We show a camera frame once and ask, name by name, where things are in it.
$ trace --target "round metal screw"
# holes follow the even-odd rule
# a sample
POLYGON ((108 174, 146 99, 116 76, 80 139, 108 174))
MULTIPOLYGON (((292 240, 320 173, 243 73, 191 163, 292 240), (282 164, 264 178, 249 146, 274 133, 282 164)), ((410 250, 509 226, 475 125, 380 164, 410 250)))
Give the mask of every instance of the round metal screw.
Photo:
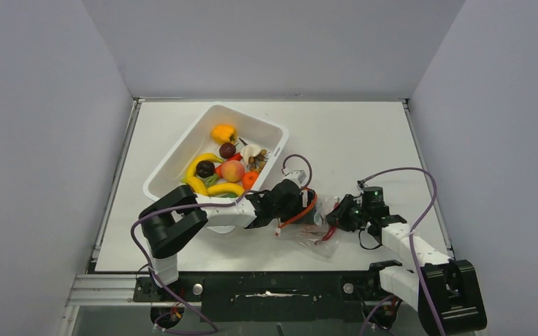
POLYGON ((193 286, 193 294, 195 295, 201 295, 203 293, 203 285, 202 284, 196 284, 193 286))
POLYGON ((351 284, 351 283, 346 283, 345 285, 343 285, 343 291, 346 293, 346 294, 351 294, 354 292, 354 285, 351 284))

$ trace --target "white plastic bin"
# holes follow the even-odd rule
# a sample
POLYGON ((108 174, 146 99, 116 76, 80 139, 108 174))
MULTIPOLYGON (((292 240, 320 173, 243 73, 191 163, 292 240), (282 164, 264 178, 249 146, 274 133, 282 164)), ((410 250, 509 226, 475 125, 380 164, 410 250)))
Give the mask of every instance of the white plastic bin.
MULTIPOLYGON (((215 126, 220 124, 232 125, 236 128, 239 138, 248 144, 257 144, 269 152, 265 168, 253 185, 253 190, 258 190, 289 138, 288 129, 222 105, 214 105, 193 122, 149 175, 143 184, 145 196, 150 200, 157 201, 172 189, 183 184, 181 180, 186 169, 191 161, 200 154, 214 153, 219 156, 220 145, 211 138, 210 133, 215 126)), ((223 233, 231 231, 233 227, 230 227, 229 230, 211 227, 211 229, 216 228, 217 230, 214 231, 223 233)))

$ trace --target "tabletop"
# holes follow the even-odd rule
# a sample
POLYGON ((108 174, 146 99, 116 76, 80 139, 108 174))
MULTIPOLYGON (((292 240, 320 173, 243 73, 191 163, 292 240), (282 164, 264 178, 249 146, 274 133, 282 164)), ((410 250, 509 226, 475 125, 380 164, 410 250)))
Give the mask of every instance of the tabletop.
MULTIPOLYGON (((130 237, 139 213, 153 203, 143 184, 183 131, 215 104, 279 123, 290 137, 263 189, 282 180, 281 163, 288 154, 304 155, 312 164, 310 188, 321 196, 357 194, 356 181, 394 167, 421 167, 420 158, 401 102, 299 101, 145 101, 137 114, 125 163, 100 247, 96 272, 135 272, 145 259, 130 237)), ((306 169, 297 159, 290 170, 306 169)), ((412 223, 430 200, 423 174, 400 171, 373 180, 382 186, 392 214, 412 223)), ((371 263, 398 259, 386 248, 365 251, 357 233, 337 231, 330 258, 294 241, 274 235, 276 222, 253 230, 237 228, 228 234, 203 229, 178 255, 180 271, 334 271, 367 270, 371 263)), ((446 251, 440 222, 431 211, 417 233, 434 248, 446 251)), ((139 240, 145 245, 141 230, 139 240)), ((367 234, 363 243, 375 245, 367 234)))

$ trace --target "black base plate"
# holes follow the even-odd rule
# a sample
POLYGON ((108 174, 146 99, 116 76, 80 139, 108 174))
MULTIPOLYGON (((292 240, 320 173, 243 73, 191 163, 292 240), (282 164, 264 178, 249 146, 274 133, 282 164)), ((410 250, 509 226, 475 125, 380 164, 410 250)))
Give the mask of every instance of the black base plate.
MULTIPOLYGON (((373 293, 373 273, 349 272, 182 272, 169 287, 189 302, 202 301, 203 314, 212 321, 362 321, 360 296, 378 301, 386 293, 373 293), (203 294, 194 295, 195 284, 203 294), (343 285, 354 285, 354 293, 343 285)), ((138 278, 135 302, 175 302, 149 276, 138 278)))

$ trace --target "banana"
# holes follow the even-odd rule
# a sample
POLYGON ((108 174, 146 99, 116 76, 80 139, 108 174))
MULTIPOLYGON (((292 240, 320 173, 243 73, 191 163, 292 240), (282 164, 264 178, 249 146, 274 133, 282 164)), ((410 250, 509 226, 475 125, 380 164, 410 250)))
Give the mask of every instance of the banana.
POLYGON ((205 187, 205 184, 198 177, 195 177, 195 176, 186 177, 184 179, 184 183, 188 184, 195 193, 201 194, 203 196, 209 196, 209 193, 207 192, 207 188, 205 187))
POLYGON ((207 192, 209 193, 209 196, 227 193, 235 193, 237 196, 240 196, 244 193, 244 188, 236 183, 220 183, 209 187, 207 192))
POLYGON ((197 165, 201 161, 211 161, 211 162, 223 162, 223 159, 220 159, 219 157, 215 156, 213 153, 203 153, 199 156, 197 156, 191 164, 188 166, 188 169, 186 170, 186 174, 184 174, 184 179, 186 181, 187 178, 195 176, 195 173, 197 172, 197 165))

